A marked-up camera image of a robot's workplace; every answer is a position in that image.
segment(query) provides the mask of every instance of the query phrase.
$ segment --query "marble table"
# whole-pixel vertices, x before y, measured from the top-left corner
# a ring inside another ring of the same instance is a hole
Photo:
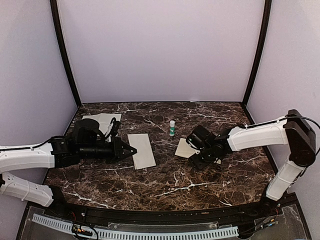
[[[69,203],[136,211],[186,211],[257,202],[274,177],[261,147],[242,150],[202,171],[175,156],[180,138],[197,125],[217,134],[249,123],[236,102],[131,102],[83,104],[73,123],[83,115],[121,113],[119,135],[149,135],[156,166],[135,170],[132,157],[113,164],[82,161],[82,166],[50,169],[45,184],[59,186]],[[170,120],[176,132],[169,136]]]

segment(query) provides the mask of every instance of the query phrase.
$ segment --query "white slotted strip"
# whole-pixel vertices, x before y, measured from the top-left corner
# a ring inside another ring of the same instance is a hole
[[[32,221],[48,228],[72,234],[72,222],[57,220],[39,214],[34,214]],[[82,229],[92,232],[89,227],[83,226]],[[179,232],[179,233],[144,233],[144,232],[125,232],[95,228],[100,240],[217,240],[238,236],[238,227],[226,227],[222,229]]]

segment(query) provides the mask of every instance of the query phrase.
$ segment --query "white wall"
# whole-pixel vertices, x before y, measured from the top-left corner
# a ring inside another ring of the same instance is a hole
[[[248,109],[256,122],[297,109],[320,123],[320,1],[274,0],[263,55]],[[318,136],[320,131],[314,127]],[[270,148],[278,166],[289,148]],[[320,239],[319,157],[291,188],[313,239]]]
[[[0,1],[0,146],[34,144],[66,130],[76,111],[49,0]],[[41,183],[45,169],[13,174]],[[16,239],[26,202],[0,195],[0,240]]]
[[[264,0],[59,0],[81,100],[241,101]]]

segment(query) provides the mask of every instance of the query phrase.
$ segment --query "marble tabletop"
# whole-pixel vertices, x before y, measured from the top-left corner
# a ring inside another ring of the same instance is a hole
[[[121,113],[119,136],[148,134],[156,166],[135,170],[132,157],[113,164],[89,159],[79,165],[50,169],[44,184],[59,186],[69,203],[136,211],[185,211],[257,202],[274,177],[261,147],[227,155],[220,167],[202,171],[175,156],[180,138],[197,125],[217,134],[249,123],[236,102],[86,103],[73,123],[84,115]],[[169,136],[170,120],[175,135]]]

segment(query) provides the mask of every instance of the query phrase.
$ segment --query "small bottle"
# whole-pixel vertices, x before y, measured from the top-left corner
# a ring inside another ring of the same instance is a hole
[[[175,135],[175,121],[170,121],[170,136],[173,137]]]

